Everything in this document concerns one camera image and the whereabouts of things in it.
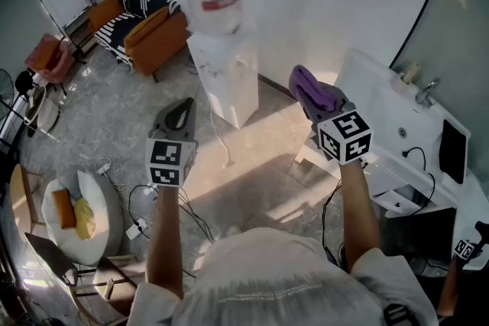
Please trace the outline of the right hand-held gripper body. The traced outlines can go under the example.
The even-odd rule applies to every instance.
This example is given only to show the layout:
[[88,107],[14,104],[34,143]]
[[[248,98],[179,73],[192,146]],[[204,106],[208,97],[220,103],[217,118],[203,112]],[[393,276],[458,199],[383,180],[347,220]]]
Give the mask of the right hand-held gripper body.
[[306,87],[304,97],[313,140],[325,155],[343,166],[369,152],[373,129],[340,89],[320,83]]

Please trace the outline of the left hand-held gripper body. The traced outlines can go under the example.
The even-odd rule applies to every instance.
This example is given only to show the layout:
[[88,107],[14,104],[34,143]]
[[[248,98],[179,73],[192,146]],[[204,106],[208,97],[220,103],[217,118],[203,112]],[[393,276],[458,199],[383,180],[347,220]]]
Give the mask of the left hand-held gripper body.
[[145,142],[145,166],[153,186],[181,187],[197,150],[196,101],[178,99],[161,109]]

